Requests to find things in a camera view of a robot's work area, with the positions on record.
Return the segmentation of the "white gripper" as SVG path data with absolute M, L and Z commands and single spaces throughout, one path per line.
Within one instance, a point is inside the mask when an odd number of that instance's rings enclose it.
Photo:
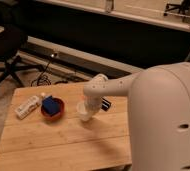
M 85 109 L 87 112 L 87 115 L 89 117 L 92 117 L 96 113 L 99 112 L 99 110 L 102 107 L 102 99 L 101 98 L 92 98 L 92 97 L 87 97 L 85 99 Z

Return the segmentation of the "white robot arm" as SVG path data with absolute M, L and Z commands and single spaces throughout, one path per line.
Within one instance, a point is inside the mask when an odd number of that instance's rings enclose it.
M 132 171 L 190 171 L 190 62 L 111 80 L 99 74 L 83 92 L 93 111 L 104 96 L 127 98 Z

